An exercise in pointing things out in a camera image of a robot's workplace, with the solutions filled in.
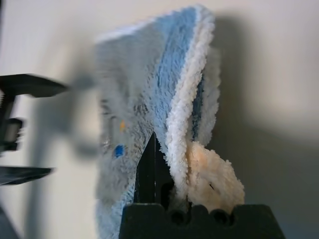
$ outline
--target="folded cloth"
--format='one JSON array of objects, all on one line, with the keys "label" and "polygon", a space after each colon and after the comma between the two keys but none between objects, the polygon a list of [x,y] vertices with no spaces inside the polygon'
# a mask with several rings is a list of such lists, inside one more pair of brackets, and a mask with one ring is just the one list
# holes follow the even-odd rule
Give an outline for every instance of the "folded cloth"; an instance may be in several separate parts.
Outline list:
[{"label": "folded cloth", "polygon": [[213,30],[212,13],[197,5],[97,39],[103,128],[96,207],[100,238],[118,238],[123,207],[133,201],[136,167],[153,131],[174,180],[169,207],[186,207],[191,186],[187,144],[209,143],[218,109]]}]

